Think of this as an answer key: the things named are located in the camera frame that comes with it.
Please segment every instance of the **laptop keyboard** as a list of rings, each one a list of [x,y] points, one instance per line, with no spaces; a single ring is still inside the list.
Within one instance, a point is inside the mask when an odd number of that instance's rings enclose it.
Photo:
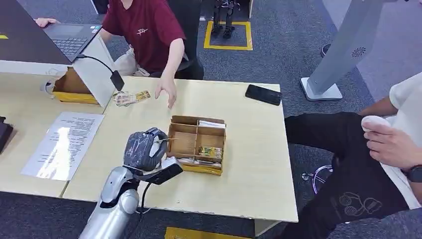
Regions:
[[[76,54],[87,41],[86,38],[52,39],[56,46],[66,55]]]

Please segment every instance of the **black watch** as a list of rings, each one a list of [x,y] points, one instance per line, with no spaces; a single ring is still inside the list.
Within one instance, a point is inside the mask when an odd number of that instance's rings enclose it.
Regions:
[[[403,174],[414,183],[422,183],[422,165],[416,165],[412,167],[409,171],[403,171]]]

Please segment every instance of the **hand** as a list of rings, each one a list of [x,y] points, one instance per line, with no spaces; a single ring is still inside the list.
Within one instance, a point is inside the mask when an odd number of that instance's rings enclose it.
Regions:
[[[364,123],[369,154],[384,164],[408,170],[422,164],[422,148],[419,148],[405,132],[381,124]]]
[[[155,98],[158,99],[161,91],[164,90],[169,95],[168,107],[171,109],[176,101],[176,85],[174,84],[174,77],[168,76],[163,73],[161,79],[158,81],[157,88],[155,89]]]
[[[56,19],[52,19],[52,18],[41,18],[41,17],[38,18],[38,19],[36,19],[35,22],[41,28],[45,28],[50,23],[60,23]]]

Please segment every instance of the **smartphone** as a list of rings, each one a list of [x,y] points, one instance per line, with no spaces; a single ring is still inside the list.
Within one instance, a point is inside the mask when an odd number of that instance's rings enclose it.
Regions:
[[[249,85],[246,90],[246,97],[279,106],[281,101],[281,93],[272,91],[259,86]]]

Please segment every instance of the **robotic arm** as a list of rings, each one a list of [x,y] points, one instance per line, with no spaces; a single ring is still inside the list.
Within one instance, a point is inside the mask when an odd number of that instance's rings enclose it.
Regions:
[[[130,216],[138,208],[139,183],[148,182],[147,187],[151,183],[160,185],[183,171],[177,160],[163,159],[166,139],[168,136],[157,128],[129,137],[123,166],[113,169],[107,177],[80,239],[120,238]]]

